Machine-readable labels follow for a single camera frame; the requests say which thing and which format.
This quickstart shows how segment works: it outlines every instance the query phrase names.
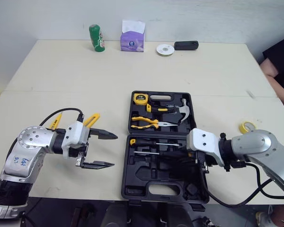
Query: person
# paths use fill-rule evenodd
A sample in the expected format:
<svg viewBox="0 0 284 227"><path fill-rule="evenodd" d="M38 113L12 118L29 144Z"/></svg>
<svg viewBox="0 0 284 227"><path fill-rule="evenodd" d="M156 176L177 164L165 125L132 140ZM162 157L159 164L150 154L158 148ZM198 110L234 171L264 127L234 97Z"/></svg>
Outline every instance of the person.
<svg viewBox="0 0 284 227"><path fill-rule="evenodd" d="M284 104L284 40L264 51L263 56L261 70Z"/></svg>
<svg viewBox="0 0 284 227"><path fill-rule="evenodd" d="M284 227L284 205L277 205L270 215L257 212L256 220L259 227Z"/></svg>
<svg viewBox="0 0 284 227"><path fill-rule="evenodd" d="M263 56L261 70L284 104L284 40L264 51ZM277 205L272 214L257 212L256 219L259 227L284 227L284 205Z"/></svg>

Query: shoe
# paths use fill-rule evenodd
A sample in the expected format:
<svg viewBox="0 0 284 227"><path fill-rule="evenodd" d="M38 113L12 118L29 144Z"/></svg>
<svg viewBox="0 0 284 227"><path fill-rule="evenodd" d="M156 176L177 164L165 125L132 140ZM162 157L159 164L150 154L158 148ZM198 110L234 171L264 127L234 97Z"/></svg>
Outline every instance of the shoe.
<svg viewBox="0 0 284 227"><path fill-rule="evenodd" d="M269 215L264 212L256 213L257 226L259 227L278 227L270 219Z"/></svg>

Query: tissue box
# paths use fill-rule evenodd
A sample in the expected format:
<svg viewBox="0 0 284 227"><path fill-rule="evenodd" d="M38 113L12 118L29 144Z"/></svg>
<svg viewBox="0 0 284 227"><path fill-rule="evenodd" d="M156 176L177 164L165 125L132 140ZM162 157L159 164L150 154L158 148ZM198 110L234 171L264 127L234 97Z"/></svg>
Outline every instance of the tissue box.
<svg viewBox="0 0 284 227"><path fill-rule="evenodd" d="M122 35L120 38L122 51L143 52L145 23L141 21L122 21Z"/></svg>

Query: white wall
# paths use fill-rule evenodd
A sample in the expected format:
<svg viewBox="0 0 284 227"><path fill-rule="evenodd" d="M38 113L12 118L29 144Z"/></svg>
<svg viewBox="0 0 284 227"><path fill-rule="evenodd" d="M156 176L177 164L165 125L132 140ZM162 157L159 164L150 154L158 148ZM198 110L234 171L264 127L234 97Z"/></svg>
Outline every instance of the white wall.
<svg viewBox="0 0 284 227"><path fill-rule="evenodd" d="M0 0L0 91L37 39L89 39L96 23L118 40L123 18L147 41L247 43L257 60L284 38L284 0Z"/></svg>

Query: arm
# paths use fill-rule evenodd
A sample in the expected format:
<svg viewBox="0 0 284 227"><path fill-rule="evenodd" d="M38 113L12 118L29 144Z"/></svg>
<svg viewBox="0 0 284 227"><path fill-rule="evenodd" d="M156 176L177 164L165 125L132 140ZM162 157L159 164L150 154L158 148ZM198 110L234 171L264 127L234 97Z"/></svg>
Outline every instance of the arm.
<svg viewBox="0 0 284 227"><path fill-rule="evenodd" d="M275 93L280 98L282 103L284 104L284 88L275 80L275 76L279 74L276 67L273 63L266 58L261 64L260 68L265 74L268 82L270 83L271 87L275 90Z"/></svg>

